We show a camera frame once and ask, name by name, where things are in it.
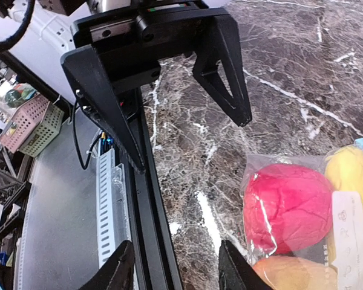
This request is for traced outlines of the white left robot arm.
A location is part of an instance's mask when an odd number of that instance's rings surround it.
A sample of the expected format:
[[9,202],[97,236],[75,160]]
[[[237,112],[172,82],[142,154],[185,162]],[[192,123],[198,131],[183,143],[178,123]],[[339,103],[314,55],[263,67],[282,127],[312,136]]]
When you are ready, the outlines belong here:
[[88,1],[91,15],[68,27],[82,1],[0,1],[19,23],[0,41],[13,48],[27,30],[62,53],[61,66],[84,114],[111,135],[139,172],[145,160],[128,123],[124,96],[158,79],[160,61],[195,54],[194,79],[238,126],[252,119],[235,19],[203,1]]

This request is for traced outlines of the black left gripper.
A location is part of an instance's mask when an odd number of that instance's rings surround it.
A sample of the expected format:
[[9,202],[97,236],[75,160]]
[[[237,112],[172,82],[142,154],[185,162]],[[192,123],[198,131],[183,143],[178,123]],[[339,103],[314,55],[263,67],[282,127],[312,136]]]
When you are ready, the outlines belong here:
[[75,21],[60,64],[84,114],[139,173],[145,163],[115,94],[159,77],[159,61],[196,54],[193,76],[237,125],[252,120],[235,19],[203,1],[134,2]]

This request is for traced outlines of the red toy strawberry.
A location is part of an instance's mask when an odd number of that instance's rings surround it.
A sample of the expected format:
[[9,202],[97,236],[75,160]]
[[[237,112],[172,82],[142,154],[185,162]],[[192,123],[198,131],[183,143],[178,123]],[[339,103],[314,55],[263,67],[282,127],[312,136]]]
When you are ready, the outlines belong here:
[[299,251],[332,228],[330,181],[296,164],[271,164],[251,174],[244,191],[247,243],[264,254]]

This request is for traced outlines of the yellow toy corn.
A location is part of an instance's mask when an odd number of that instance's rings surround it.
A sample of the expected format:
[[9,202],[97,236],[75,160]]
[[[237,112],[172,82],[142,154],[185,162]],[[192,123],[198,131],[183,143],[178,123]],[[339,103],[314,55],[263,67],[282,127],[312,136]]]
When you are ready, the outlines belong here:
[[333,226],[325,237],[338,289],[363,289],[363,148],[342,147],[325,158],[333,186]]

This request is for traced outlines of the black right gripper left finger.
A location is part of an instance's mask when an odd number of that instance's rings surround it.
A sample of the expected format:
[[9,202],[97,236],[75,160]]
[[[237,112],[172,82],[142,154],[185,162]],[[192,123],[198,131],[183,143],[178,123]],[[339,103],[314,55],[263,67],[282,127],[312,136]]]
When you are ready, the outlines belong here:
[[79,290],[133,289],[134,265],[133,244],[129,240],[124,240],[101,269]]

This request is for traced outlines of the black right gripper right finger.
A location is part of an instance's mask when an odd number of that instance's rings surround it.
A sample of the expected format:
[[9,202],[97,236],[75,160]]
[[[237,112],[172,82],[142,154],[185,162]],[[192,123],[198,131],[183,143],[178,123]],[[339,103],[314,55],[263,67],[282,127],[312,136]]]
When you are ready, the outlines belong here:
[[222,240],[218,255],[220,289],[271,290],[229,240]]

